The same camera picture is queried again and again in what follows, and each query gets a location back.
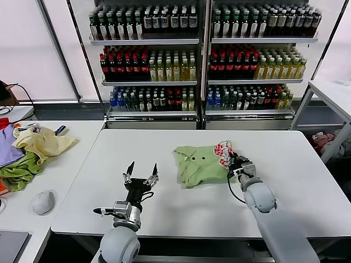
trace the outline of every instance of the green cloth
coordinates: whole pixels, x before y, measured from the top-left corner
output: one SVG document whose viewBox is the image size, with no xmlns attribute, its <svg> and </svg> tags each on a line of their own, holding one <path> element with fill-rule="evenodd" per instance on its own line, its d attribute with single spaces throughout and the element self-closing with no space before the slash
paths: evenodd
<svg viewBox="0 0 351 263">
<path fill-rule="evenodd" d="M 182 146 L 174 150 L 179 175 L 185 187 L 191 188 L 203 181 L 227 179 L 228 171 L 214 154 L 214 146 Z"/>
<path fill-rule="evenodd" d="M 24 189 L 32 181 L 34 175 L 41 172 L 37 165 L 39 157 L 33 152 L 26 152 L 26 156 L 17 162 L 0 168 L 0 177 L 4 177 L 12 185 L 11 191 Z"/>
</svg>

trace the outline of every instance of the black wire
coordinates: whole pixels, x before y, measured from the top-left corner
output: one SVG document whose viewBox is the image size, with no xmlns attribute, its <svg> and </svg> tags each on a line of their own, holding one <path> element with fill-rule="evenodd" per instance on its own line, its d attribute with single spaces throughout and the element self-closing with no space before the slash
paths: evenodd
<svg viewBox="0 0 351 263">
<path fill-rule="evenodd" d="M 17 84 L 17 83 L 15 83 L 15 84 L 8 84 L 8 85 L 6 85 L 6 87 L 8 87 L 8 86 L 18 86 L 18 87 L 20 87 L 20 88 L 22 88 L 23 90 L 24 90 L 24 92 L 26 93 L 26 95 L 27 95 L 27 97 L 28 97 L 28 99 L 31 101 L 31 103 L 32 103 L 32 106 L 33 106 L 33 113 L 31 114 L 31 115 L 29 115 L 28 117 L 25 117 L 25 118 L 22 118 L 22 119 L 19 119 L 18 121 L 15 121 L 15 122 L 11 122 L 11 124 L 14 124 L 14 123 L 17 123 L 17 122 L 21 122 L 21 121 L 24 121 L 25 119 L 28 119 L 28 118 L 30 118 L 30 117 L 32 117 L 32 116 L 34 116 L 34 114 L 35 114 L 35 107 L 34 107 L 34 103 L 33 103 L 33 101 L 32 101 L 32 98 L 29 96 L 29 94 L 28 94 L 28 92 L 27 92 L 27 90 L 22 86 L 22 85 L 20 85 L 20 84 Z"/>
<path fill-rule="evenodd" d="M 229 178 L 227 178 L 227 179 L 228 179 L 228 186 L 229 186 L 229 190 L 230 190 L 231 194 L 232 194 L 238 201 L 240 201 L 240 202 L 243 203 L 243 204 L 246 204 L 245 201 L 241 200 L 238 196 L 235 195 L 235 193 L 234 193 L 234 192 L 232 191 L 232 189 L 231 189 Z"/>
</svg>

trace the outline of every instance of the shelf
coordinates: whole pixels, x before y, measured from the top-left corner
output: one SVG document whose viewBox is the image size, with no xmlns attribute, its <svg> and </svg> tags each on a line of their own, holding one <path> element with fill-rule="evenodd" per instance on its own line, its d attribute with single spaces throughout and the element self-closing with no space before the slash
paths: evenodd
<svg viewBox="0 0 351 263">
<path fill-rule="evenodd" d="M 103 86 L 195 86 L 197 81 L 102 82 Z"/>
<path fill-rule="evenodd" d="M 213 38 L 212 44 L 239 44 L 239 43 L 255 43 L 255 44 L 286 44 L 286 43 L 296 43 L 296 44 L 313 44 L 318 41 L 317 38 L 307 38 L 307 37 L 262 37 L 262 38 Z"/>
<path fill-rule="evenodd" d="M 135 119 L 135 118 L 183 118 L 197 117 L 196 111 L 150 111 L 150 112 L 116 112 L 110 111 L 109 118 Z"/>
<path fill-rule="evenodd" d="M 135 39 L 135 40 L 98 40 L 90 41 L 92 45 L 195 45 L 198 38 L 180 39 Z"/>
<path fill-rule="evenodd" d="M 302 81 L 303 79 L 231 79 L 208 81 L 208 85 L 285 84 L 301 83 Z"/>
</svg>

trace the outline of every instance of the white mouse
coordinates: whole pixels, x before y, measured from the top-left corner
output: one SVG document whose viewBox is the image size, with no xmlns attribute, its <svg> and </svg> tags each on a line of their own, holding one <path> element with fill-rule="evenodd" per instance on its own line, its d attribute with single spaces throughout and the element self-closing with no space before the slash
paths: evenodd
<svg viewBox="0 0 351 263">
<path fill-rule="evenodd" d="M 33 200 L 33 211 L 37 215 L 44 215 L 55 206 L 54 194 L 49 190 L 39 193 Z"/>
</svg>

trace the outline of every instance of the yellow bottle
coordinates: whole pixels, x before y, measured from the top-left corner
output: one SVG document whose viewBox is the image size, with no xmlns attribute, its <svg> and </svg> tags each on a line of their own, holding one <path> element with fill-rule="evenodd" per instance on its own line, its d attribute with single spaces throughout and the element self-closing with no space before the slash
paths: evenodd
<svg viewBox="0 0 351 263">
<path fill-rule="evenodd" d="M 180 77 L 182 78 L 182 81 L 188 81 L 190 79 L 188 59 L 183 57 L 182 62 L 182 72 Z"/>
<path fill-rule="evenodd" d="M 180 81 L 180 68 L 178 57 L 174 58 L 173 79 L 174 81 Z"/>
<path fill-rule="evenodd" d="M 292 65 L 290 65 L 289 67 L 286 78 L 294 78 L 298 66 L 299 66 L 299 58 L 294 58 Z"/>
<path fill-rule="evenodd" d="M 275 65 L 273 66 L 273 73 L 272 79 L 278 79 L 280 70 L 281 70 L 281 62 L 283 61 L 282 58 L 277 58 Z"/>
<path fill-rule="evenodd" d="M 289 71 L 289 67 L 290 67 L 290 62 L 291 62 L 291 58 L 287 57 L 285 59 L 284 64 L 281 66 L 281 70 L 280 70 L 280 73 L 278 75 L 278 79 L 286 79 L 287 72 Z"/>
<path fill-rule="evenodd" d="M 157 60 L 157 75 L 158 75 L 158 81 L 165 80 L 165 73 L 163 72 L 162 59 Z"/>
<path fill-rule="evenodd" d="M 255 79 L 262 79 L 263 78 L 266 60 L 267 60 L 266 58 L 261 58 L 261 61 L 259 62 L 259 65 L 256 69 L 256 72 L 254 73 Z"/>
<path fill-rule="evenodd" d="M 270 58 L 268 64 L 265 66 L 263 79 L 272 79 L 274 58 Z"/>
<path fill-rule="evenodd" d="M 307 59 L 303 59 L 301 61 L 301 64 L 299 65 L 294 78 L 302 78 L 306 69 L 306 63 L 307 63 Z"/>
</svg>

